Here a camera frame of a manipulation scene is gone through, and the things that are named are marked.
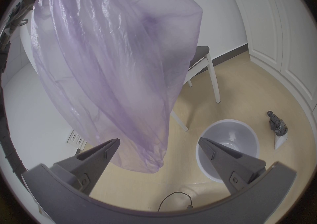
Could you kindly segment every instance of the translucent trash bag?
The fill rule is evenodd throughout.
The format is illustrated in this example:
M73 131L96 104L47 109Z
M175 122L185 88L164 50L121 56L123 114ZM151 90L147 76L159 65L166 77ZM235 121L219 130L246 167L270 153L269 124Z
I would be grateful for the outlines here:
M154 173L163 166L170 113L201 18L193 0L37 0L35 66L57 110L85 140L96 146L119 138L112 162Z

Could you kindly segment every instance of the chair seat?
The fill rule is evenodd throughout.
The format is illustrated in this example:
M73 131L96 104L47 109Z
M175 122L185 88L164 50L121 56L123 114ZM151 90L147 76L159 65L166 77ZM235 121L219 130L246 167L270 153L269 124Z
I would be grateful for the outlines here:
M194 58L189 63L189 69L191 69L197 62L202 60L209 52L208 46L197 46Z

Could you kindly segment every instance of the white trash bin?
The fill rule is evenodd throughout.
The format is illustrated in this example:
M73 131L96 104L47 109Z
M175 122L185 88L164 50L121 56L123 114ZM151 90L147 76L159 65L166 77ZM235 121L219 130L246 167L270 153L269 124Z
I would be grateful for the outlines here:
M200 138L211 139L241 153L259 158L260 145L256 133L250 126L234 119L224 119L213 123L201 135ZM215 168L205 155L197 142L196 160L200 170L210 179L221 182Z

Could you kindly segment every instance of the white chair leg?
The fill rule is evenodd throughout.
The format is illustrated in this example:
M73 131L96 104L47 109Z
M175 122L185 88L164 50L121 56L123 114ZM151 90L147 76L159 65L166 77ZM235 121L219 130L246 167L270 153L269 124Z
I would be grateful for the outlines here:
M193 86L191 80L189 80L187 83L188 83L188 85L189 85L190 87Z
M212 82L212 86L214 88L214 93L215 93L215 98L216 98L216 102L220 103L220 93L219 93L219 88L218 88L218 82L217 82L217 78L216 78L216 73L215 73L215 68L214 65L212 63L212 59L210 54L208 53L206 55L209 65L207 66L208 71L209 71L209 75L211 78L211 82Z
M185 130L188 131L188 128L184 125L182 120L179 119L179 117L176 115L176 113L172 110L171 116L177 121L177 123Z

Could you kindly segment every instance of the light wood floor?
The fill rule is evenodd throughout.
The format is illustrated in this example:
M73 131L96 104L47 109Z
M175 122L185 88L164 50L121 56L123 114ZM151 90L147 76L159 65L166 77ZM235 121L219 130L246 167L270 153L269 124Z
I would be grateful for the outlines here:
M174 191L188 193L198 207L229 196L224 184L214 182L200 171L195 148L200 134L221 119L247 123L258 136L260 159L267 168L280 161L297 171L297 178L286 198L268 219L275 223L299 197L316 162L313 132L295 98L273 76L250 61L248 52L215 67L221 102L216 103L207 71L185 84L174 107L189 128L187 132L170 119L169 143L164 166L155 174L123 170L108 165L91 197L108 204L145 211L157 211L160 202ZM288 126L288 140L274 150L274 132L266 115L272 110ZM174 194L164 201L161 211L186 209L189 199Z

